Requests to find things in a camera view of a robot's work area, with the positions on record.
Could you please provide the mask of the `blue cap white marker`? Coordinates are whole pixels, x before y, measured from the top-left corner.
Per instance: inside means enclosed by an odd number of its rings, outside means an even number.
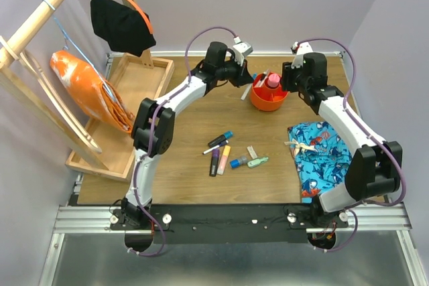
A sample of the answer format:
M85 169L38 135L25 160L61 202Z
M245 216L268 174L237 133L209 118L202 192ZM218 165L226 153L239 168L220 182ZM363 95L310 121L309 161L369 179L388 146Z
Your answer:
M253 74L253 80L255 80L255 79L256 79L256 77L257 77L257 73L254 73L254 74ZM246 86L244 93L241 95L241 100L245 100L245 99L247 98L247 95L249 94L249 92L250 92L250 90L251 90L252 86L253 86L253 84L252 84L252 83L251 83L251 84L248 84L248 85Z

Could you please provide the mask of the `pink cap glue stick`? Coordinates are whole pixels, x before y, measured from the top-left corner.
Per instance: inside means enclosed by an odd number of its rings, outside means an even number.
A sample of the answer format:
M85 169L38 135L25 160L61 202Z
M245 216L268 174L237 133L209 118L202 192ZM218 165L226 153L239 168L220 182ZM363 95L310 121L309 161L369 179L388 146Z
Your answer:
M266 81L267 87L277 88L280 84L280 76L276 73L271 73Z

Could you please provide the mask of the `brown cap white marker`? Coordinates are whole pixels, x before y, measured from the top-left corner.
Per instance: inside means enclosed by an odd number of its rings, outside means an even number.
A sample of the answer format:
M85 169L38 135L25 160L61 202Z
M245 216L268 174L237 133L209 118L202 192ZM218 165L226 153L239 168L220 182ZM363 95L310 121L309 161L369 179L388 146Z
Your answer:
M257 87L261 87L262 84L264 83L265 78L269 75L270 73L270 69L267 69L262 75L261 78L259 79L259 82L257 83Z

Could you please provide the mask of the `orange round organizer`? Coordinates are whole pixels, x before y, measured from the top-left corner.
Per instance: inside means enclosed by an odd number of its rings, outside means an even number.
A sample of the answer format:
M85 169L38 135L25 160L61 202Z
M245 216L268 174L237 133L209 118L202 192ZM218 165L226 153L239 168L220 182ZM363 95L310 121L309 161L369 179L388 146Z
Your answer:
M260 111L276 111L283 105L289 92L282 90L281 83L277 88L267 87L266 81L268 76L265 78L262 86L257 87L257 83L259 82L261 75L262 74L258 74L256 79L253 81L253 86L250 92L250 101L252 105Z

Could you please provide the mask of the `blue cap black highlighter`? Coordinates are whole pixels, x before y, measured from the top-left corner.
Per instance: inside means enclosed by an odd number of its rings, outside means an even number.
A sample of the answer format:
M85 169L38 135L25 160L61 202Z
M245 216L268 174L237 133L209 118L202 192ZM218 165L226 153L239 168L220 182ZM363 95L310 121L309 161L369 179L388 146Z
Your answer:
M232 131L227 131L227 132L223 133L222 135L219 135L218 137L216 137L212 141L210 141L208 143L208 146L209 147L214 147L214 146L222 143L223 141L231 138L232 136L233 136L233 132Z

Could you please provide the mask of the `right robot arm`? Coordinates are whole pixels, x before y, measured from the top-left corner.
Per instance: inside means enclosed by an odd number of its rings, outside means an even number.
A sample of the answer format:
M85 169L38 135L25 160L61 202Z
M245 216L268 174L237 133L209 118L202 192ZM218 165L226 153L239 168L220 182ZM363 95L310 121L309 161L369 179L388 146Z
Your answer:
M402 172L403 149L374 132L350 107L348 96L328 84L327 59L322 53L296 50L282 66L282 89L298 96L338 133L352 155L343 181L312 197L308 219L325 226L340 212L374 197L406 192Z

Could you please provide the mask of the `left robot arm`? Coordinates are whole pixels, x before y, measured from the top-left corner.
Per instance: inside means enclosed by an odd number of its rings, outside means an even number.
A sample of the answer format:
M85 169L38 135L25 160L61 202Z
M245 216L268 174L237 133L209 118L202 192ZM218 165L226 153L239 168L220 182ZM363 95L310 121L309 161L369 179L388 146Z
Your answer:
M235 87L253 82L247 69L247 56L253 48L239 38L234 41L232 48L222 42L211 42L204 59L180 85L160 98L141 102L131 131L135 148L133 176L121 201L121 212L132 228L143 228L151 219L147 206L152 199L156 168L172 143L176 116L216 88L220 81Z

